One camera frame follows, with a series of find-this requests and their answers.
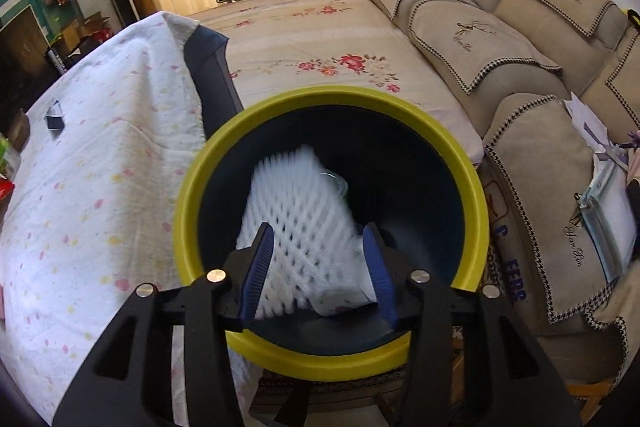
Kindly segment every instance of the bed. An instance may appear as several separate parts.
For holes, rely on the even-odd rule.
[[[458,100],[370,0],[252,0],[193,17],[229,37],[226,60],[244,107],[303,86],[370,87],[429,113],[480,163],[481,139]]]
[[[481,140],[443,80],[369,0],[251,0],[194,19],[163,12],[127,28],[28,111],[31,138],[0,232],[0,359],[49,423],[130,292],[142,282],[179,285],[175,198],[206,136],[241,110],[240,101],[248,107],[302,86],[370,87],[417,105],[474,163],[482,158]],[[239,100],[232,87],[197,86],[194,70],[208,72],[224,57],[223,46],[205,39],[209,48],[195,55],[217,62],[189,63],[190,37],[203,28],[229,38],[227,78]],[[221,99],[227,114],[211,108]],[[43,120],[55,100],[66,124],[59,136]],[[233,362],[247,375],[239,398],[253,396],[255,367]],[[181,365],[177,335],[174,412],[183,424]]]

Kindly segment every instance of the sofa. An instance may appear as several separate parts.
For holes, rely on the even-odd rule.
[[[562,233],[593,175],[593,153],[561,101],[574,93],[610,139],[628,141],[640,128],[638,30],[610,0],[371,1],[438,71],[483,137],[478,172],[497,272],[520,317],[567,380],[620,379],[640,339],[603,311],[616,285],[602,277],[586,230],[571,228],[571,244]],[[571,247],[580,241],[577,268]]]

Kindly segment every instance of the yellow rim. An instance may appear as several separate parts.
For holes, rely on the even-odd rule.
[[[476,171],[458,142],[424,111],[391,95],[363,87],[305,87],[286,92],[240,112],[204,146],[187,172],[174,218],[174,255],[180,279],[190,284],[204,273],[198,249],[198,213],[211,173],[231,147],[264,122],[286,112],[315,105],[353,105],[386,114],[413,129],[440,154],[456,182],[465,218],[462,258],[452,287],[475,291],[489,245],[484,194]],[[340,381],[372,377],[406,362],[409,334],[385,346],[341,357],[305,355],[276,346],[255,333],[227,332],[233,349],[254,363],[293,378]]]

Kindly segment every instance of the dark blue fabric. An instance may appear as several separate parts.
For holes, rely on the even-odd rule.
[[[227,41],[224,35],[198,26],[184,45],[184,61],[202,100],[202,123],[207,138],[242,111],[226,64]]]

